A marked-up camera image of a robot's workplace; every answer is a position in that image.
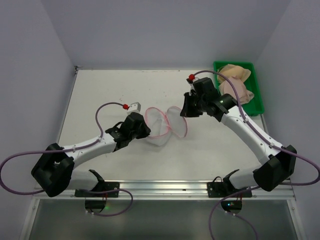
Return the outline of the beige bra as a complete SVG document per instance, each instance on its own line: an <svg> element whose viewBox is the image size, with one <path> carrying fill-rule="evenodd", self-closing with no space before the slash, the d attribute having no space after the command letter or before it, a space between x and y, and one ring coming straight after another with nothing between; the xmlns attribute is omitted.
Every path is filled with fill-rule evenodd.
<svg viewBox="0 0 320 240"><path fill-rule="evenodd" d="M218 70L219 73L227 78L234 77L240 79L243 83L250 77L251 71L239 65L227 64Z"/></svg>

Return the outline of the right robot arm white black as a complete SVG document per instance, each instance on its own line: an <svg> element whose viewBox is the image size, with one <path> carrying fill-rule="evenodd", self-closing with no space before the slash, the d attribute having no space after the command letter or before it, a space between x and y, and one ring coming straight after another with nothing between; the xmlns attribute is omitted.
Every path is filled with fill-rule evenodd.
<svg viewBox="0 0 320 240"><path fill-rule="evenodd" d="M259 165L247 169L236 169L227 174L212 189L221 197L259 186L270 192L293 173L296 164L296 149L292 145L284 147L273 140L247 116L241 105L230 94L220 95L213 81L190 75L186 80L191 89L184 93L184 103L180 115L196 118L203 113L214 117L231 129L254 153Z"/></svg>

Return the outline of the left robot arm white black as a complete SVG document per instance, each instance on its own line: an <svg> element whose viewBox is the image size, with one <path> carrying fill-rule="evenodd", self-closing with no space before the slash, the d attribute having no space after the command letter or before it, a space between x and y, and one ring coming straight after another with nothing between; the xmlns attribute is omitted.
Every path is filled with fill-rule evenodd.
<svg viewBox="0 0 320 240"><path fill-rule="evenodd" d="M144 117L132 112L120 126L113 126L96 138L70 148L57 143L49 145L31 170L31 175L49 197L56 197L65 190L102 195L108 190L102 176L92 169L78 171L77 167L125 148L132 140L144 139L150 133Z"/></svg>

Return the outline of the pink bra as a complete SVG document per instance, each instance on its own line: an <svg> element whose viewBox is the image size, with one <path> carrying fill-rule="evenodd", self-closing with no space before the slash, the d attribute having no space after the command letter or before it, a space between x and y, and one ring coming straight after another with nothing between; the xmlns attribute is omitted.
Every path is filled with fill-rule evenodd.
<svg viewBox="0 0 320 240"><path fill-rule="evenodd" d="M237 77L230 77L229 81L232 83L232 85L234 86L238 98L240 100L241 105L247 104L249 103L253 98L254 98L254 93L247 90L246 86L244 85L244 83ZM237 99L236 94L232 88L232 86L230 85L230 83L228 81L223 81L220 85L219 85L219 90L221 92L222 95L224 94L229 94L231 95L234 99Z"/></svg>

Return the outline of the white mesh laundry bag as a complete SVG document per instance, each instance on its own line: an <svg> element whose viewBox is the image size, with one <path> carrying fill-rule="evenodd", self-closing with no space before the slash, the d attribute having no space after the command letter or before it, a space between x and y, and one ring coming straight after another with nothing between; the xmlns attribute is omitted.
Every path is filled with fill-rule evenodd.
<svg viewBox="0 0 320 240"><path fill-rule="evenodd" d="M186 119L180 116L181 111L177 106L171 106L165 112L156 107L149 107L145 111L144 119L150 134L145 140L160 147L169 141L172 134L178 138L185 138L188 124Z"/></svg>

